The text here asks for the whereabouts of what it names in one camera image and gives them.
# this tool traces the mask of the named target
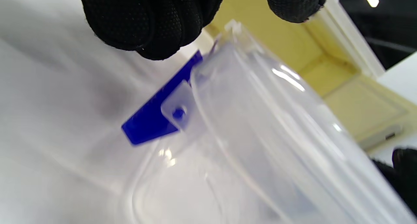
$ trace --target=yellow wall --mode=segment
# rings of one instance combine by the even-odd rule
[[[321,96],[356,73],[335,38],[318,19],[293,24],[278,18],[269,9],[266,0],[224,0],[208,31],[215,35],[231,19],[242,22]]]

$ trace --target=blue clip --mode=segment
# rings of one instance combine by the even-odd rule
[[[192,67],[202,60],[201,53],[197,52],[165,86],[122,125],[123,131],[133,145],[178,131],[162,115],[161,104],[183,80],[190,80]]]

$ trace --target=gloved finger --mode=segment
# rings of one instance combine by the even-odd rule
[[[198,0],[203,14],[203,27],[207,26],[216,15],[223,0]]]
[[[323,7],[326,0],[267,0],[270,9],[288,22],[305,22]]]
[[[149,43],[155,22],[148,0],[81,0],[88,24],[106,44],[137,50]]]
[[[392,153],[394,169],[405,178],[412,178],[417,184],[417,151],[411,148],[396,148]]]
[[[182,25],[173,0],[149,0],[155,18],[151,41],[137,52],[146,59],[162,60],[175,54],[181,43]]]
[[[203,28],[203,16],[198,0],[174,0],[181,21],[181,43],[186,46],[200,35]]]

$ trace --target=gloved hand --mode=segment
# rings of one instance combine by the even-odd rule
[[[417,216],[417,151],[395,149],[392,153],[392,163],[393,168],[374,160],[385,179]]]
[[[87,21],[106,44],[166,59],[194,41],[214,18],[222,0],[81,0]],[[325,0],[268,0],[289,22],[304,22]]]

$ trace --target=transparent plastic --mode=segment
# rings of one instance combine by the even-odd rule
[[[143,164],[122,208],[131,221],[415,223],[300,76],[240,24],[230,30],[162,105],[181,132]]]

